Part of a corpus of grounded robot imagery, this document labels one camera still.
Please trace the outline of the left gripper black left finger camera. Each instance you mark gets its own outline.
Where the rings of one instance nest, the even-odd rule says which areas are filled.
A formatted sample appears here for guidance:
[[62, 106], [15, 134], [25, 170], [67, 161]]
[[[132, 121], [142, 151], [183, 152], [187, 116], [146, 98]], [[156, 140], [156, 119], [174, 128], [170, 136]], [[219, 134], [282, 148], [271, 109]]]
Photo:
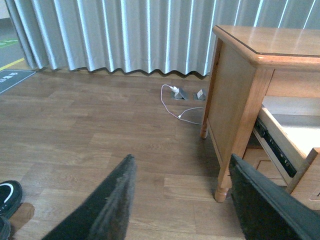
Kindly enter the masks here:
[[124, 240], [132, 211], [137, 165], [127, 155], [89, 197], [44, 240]]

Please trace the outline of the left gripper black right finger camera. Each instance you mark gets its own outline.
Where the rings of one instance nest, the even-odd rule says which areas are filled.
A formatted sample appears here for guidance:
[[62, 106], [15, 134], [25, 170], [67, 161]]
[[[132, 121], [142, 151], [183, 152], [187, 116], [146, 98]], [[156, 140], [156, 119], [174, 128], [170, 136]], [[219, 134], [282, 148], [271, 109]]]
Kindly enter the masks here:
[[320, 215], [236, 154], [229, 162], [232, 200], [247, 240], [318, 240]]

